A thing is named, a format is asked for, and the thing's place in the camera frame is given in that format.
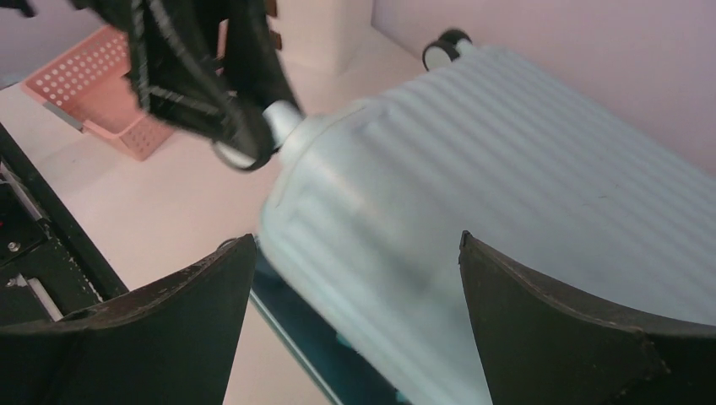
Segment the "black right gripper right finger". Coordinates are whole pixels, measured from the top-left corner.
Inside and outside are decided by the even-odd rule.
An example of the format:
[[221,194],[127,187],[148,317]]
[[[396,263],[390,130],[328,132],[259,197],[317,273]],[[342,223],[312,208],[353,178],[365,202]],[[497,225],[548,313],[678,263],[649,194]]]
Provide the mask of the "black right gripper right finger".
[[714,327],[589,294],[469,232],[458,262],[495,404],[714,403]]

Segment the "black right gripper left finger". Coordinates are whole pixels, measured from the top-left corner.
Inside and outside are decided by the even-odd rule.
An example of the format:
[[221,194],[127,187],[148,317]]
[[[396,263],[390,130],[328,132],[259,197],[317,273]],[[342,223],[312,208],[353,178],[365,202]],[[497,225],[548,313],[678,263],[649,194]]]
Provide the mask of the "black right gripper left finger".
[[59,321],[3,327],[2,403],[222,403],[256,261],[244,235]]

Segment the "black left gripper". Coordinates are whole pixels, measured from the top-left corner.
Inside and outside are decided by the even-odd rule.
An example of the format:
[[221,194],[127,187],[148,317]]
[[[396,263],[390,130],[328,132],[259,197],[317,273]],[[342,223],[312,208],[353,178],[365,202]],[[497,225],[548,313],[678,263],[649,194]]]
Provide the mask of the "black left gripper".
[[299,107],[264,1],[74,1],[127,36],[127,78],[140,109],[265,166],[279,146],[263,113]]

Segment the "light blue ribbed suitcase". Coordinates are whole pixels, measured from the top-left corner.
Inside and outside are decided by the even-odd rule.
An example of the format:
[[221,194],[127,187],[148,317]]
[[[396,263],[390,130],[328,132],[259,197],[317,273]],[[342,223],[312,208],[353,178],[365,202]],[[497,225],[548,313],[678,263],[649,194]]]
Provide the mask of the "light blue ribbed suitcase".
[[323,116],[264,113],[258,243],[413,404],[495,404],[463,232],[618,305],[715,329],[715,179],[519,54],[449,30],[426,72]]

